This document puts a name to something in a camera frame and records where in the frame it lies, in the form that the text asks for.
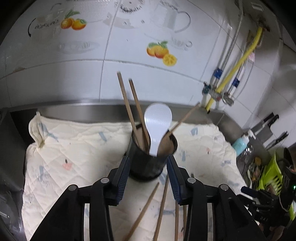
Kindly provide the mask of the wooden chopstick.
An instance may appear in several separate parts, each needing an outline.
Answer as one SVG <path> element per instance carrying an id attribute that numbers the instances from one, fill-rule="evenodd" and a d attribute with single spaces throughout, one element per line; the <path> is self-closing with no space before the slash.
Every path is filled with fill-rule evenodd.
<path id="1" fill-rule="evenodd" d="M 166 176 L 165 186 L 164 186 L 164 191 L 163 191 L 163 196 L 162 196 L 162 200 L 161 200 L 161 205 L 160 205 L 160 208 L 159 208 L 159 216 L 158 216 L 158 220 L 157 220 L 157 225 L 156 225 L 156 229 L 154 231 L 154 236 L 153 236 L 153 239 L 152 239 L 153 241 L 158 240 L 159 231 L 160 231 L 160 228 L 161 228 L 161 222 L 162 222 L 162 218 L 163 218 L 165 202 L 166 202 L 167 191 L 168 191 L 168 184 L 169 184 L 169 177 L 167 175 Z"/>
<path id="2" fill-rule="evenodd" d="M 178 241 L 179 235 L 179 205 L 175 201 L 175 232 L 174 232 L 174 241 Z"/>
<path id="3" fill-rule="evenodd" d="M 186 231 L 186 224 L 187 224 L 187 206 L 183 206 L 183 233 Z"/>
<path id="4" fill-rule="evenodd" d="M 130 238 L 134 234 L 134 232 L 137 229 L 138 225 L 142 221 L 142 218 L 144 217 L 149 205 L 151 204 L 151 202 L 152 202 L 152 200 L 154 198 L 154 195 L 156 194 L 156 191 L 158 190 L 158 187 L 159 187 L 159 182 L 156 184 L 155 188 L 153 189 L 151 195 L 149 196 L 147 202 L 145 203 L 145 205 L 144 205 L 143 209 L 141 210 L 139 216 L 137 217 L 136 221 L 133 223 L 133 225 L 132 225 L 131 229 L 129 230 L 128 234 L 123 239 L 124 241 L 130 240 Z"/>

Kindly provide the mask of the green plastic basket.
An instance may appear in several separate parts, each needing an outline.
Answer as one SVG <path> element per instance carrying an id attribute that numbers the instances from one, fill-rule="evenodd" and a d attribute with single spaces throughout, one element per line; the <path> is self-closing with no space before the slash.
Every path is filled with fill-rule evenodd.
<path id="1" fill-rule="evenodd" d="M 260 174 L 259 183 L 256 190 L 267 190 L 269 186 L 273 188 L 276 196 L 280 195 L 283 180 L 283 171 L 285 167 L 294 170 L 293 162 L 288 154 L 284 154 L 283 158 L 279 158 L 274 154 L 268 165 L 264 166 Z"/>

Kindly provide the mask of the blue soap pump bottle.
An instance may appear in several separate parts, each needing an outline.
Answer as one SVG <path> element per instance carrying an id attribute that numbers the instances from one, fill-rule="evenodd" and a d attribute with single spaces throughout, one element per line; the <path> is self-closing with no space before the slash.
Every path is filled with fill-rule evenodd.
<path id="1" fill-rule="evenodd" d="M 254 140 L 256 139 L 252 130 L 248 130 L 233 143 L 232 147 L 236 152 L 236 157 L 238 157 L 247 148 L 250 138 L 253 138 Z"/>

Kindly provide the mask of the quilted cream cloth mat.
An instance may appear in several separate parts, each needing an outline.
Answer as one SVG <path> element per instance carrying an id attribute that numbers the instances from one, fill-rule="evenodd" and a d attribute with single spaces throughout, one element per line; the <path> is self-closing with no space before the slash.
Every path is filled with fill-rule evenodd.
<path id="1" fill-rule="evenodd" d="M 131 131 L 129 123 L 75 123 L 39 113 L 33 117 L 22 206 L 28 240 L 69 185 L 92 185 L 119 165 Z M 245 181 L 237 168 L 235 151 L 216 125 L 184 123 L 174 134 L 178 142 L 174 157 L 180 167 L 206 185 L 225 183 L 240 193 Z M 110 208 L 115 240 L 126 237 L 145 205 L 148 209 L 131 239 L 152 240 L 162 199 L 166 202 L 158 239 L 182 240 L 183 231 L 175 232 L 175 201 L 166 175 L 163 172 L 148 183 L 128 180 L 123 200 Z"/>

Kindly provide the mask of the cleaver knife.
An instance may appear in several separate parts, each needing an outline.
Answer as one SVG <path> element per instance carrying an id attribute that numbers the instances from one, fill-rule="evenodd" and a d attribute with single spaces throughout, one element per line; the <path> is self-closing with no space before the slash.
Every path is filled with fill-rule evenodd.
<path id="1" fill-rule="evenodd" d="M 279 117 L 280 116 L 278 114 L 271 113 L 251 129 L 255 138 L 262 144 L 264 144 L 273 135 L 270 128 L 279 119 Z"/>

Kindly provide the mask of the black utensil holder cup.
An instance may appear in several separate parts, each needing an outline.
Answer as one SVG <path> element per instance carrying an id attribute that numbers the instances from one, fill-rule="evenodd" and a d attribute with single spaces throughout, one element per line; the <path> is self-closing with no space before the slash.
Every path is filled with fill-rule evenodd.
<path id="1" fill-rule="evenodd" d="M 138 147 L 132 133 L 125 153 L 131 161 L 129 177 L 138 182 L 149 182 L 156 179 L 162 173 L 167 157 L 173 155 L 177 147 L 177 139 L 174 135 L 170 135 L 161 141 L 158 155 L 153 157 Z"/>

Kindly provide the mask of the chopstick in cup right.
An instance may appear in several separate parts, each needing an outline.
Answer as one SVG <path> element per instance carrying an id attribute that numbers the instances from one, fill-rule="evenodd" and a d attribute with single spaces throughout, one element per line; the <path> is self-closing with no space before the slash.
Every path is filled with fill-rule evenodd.
<path id="1" fill-rule="evenodd" d="M 201 107 L 201 103 L 197 103 L 193 108 L 191 108 L 179 121 L 173 126 L 173 128 L 165 134 L 165 137 L 169 137 L 189 116 Z"/>

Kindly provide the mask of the chopstick in cup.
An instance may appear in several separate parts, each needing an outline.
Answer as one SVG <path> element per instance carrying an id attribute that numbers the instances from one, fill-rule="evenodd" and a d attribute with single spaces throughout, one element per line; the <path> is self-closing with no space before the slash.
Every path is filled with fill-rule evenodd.
<path id="1" fill-rule="evenodd" d="M 165 137 L 169 137 L 189 116 L 201 107 L 201 103 L 197 103 L 193 108 L 191 108 L 179 121 L 173 126 L 173 128 L 165 134 Z"/>
<path id="2" fill-rule="evenodd" d="M 126 94 L 125 85 L 123 83 L 123 78 L 122 78 L 121 72 L 118 71 L 116 74 L 117 74 L 117 77 L 118 77 L 118 81 L 119 81 L 121 93 L 122 93 L 122 96 L 123 96 L 123 100 L 124 100 L 124 103 L 125 103 L 126 111 L 127 111 L 130 123 L 132 125 L 132 130 L 133 130 L 133 133 L 134 133 L 134 136 L 135 136 L 135 140 L 136 140 L 138 146 L 141 148 L 142 143 L 141 143 L 140 139 L 137 136 L 137 129 L 136 129 L 136 125 L 135 125 L 133 115 L 132 115 L 132 110 L 130 108 L 130 103 L 128 101 L 128 97 L 127 97 L 127 94 Z"/>
<path id="3" fill-rule="evenodd" d="M 136 108 L 137 108 L 138 116 L 139 116 L 140 122 L 142 124 L 142 132 L 144 134 L 144 139 L 145 139 L 145 141 L 144 141 L 145 150 L 148 151 L 149 150 L 149 145 L 150 145 L 150 138 L 149 138 L 147 128 L 145 126 L 144 115 L 143 115 L 143 112 L 142 112 L 142 108 L 140 106 L 140 102 L 139 102 L 138 97 L 137 97 L 137 93 L 136 93 L 136 90 L 135 90 L 135 87 L 134 87 L 134 84 L 133 84 L 133 80 L 130 78 L 128 81 L 129 81 L 129 85 L 130 85 L 130 88 L 131 88 L 131 91 L 132 91 L 132 94 L 133 94 L 133 98 L 134 98 L 135 105 L 136 105 Z"/>

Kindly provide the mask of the white rice paddle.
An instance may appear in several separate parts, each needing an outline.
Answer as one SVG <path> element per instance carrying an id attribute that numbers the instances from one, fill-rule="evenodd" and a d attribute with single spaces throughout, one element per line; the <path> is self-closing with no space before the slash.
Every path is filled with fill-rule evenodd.
<path id="1" fill-rule="evenodd" d="M 149 154 L 156 157 L 160 143 L 172 122 L 171 109 L 164 103 L 153 103 L 144 112 L 144 123 L 150 137 Z"/>

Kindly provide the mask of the metal valve fitting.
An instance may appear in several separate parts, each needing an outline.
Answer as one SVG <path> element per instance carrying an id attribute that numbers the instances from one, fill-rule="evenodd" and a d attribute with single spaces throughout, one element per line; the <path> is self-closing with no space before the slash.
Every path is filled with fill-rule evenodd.
<path id="1" fill-rule="evenodd" d="M 217 93 L 211 87 L 210 84 L 204 82 L 204 88 L 202 90 L 203 94 L 209 94 L 215 101 L 223 101 L 224 104 L 228 106 L 232 106 L 234 104 L 234 99 L 230 96 L 230 91 L 232 90 L 232 86 L 228 91 L 222 91 L 221 93 Z"/>

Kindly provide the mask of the chopstick in cup leftmost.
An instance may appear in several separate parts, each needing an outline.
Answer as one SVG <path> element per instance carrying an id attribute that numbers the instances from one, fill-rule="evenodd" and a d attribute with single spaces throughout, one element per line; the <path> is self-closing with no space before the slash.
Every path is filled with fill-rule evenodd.
<path id="1" fill-rule="evenodd" d="M 133 130 L 133 133 L 134 133 L 134 136 L 135 136 L 135 140 L 136 140 L 138 146 L 141 148 L 142 143 L 141 143 L 140 139 L 137 136 L 137 129 L 136 129 L 136 125 L 135 125 L 133 115 L 132 115 L 132 110 L 130 108 L 130 103 L 128 101 L 128 97 L 127 97 L 127 94 L 126 94 L 125 85 L 123 83 L 123 78 L 122 78 L 121 72 L 118 71 L 116 74 L 117 74 L 117 77 L 118 77 L 118 81 L 119 81 L 121 93 L 122 93 L 122 96 L 123 96 L 123 100 L 124 100 L 124 103 L 125 103 L 126 111 L 127 111 L 130 123 L 132 125 L 132 130 Z"/>

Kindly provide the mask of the black handled knife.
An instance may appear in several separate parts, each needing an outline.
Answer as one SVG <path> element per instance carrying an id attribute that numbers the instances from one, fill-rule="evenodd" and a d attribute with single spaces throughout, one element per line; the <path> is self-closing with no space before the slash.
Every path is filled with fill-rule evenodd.
<path id="1" fill-rule="evenodd" d="M 267 147 L 266 150 L 271 149 L 272 147 L 276 146 L 278 143 L 283 141 L 288 136 L 288 132 L 284 132 L 279 138 L 273 140 Z"/>

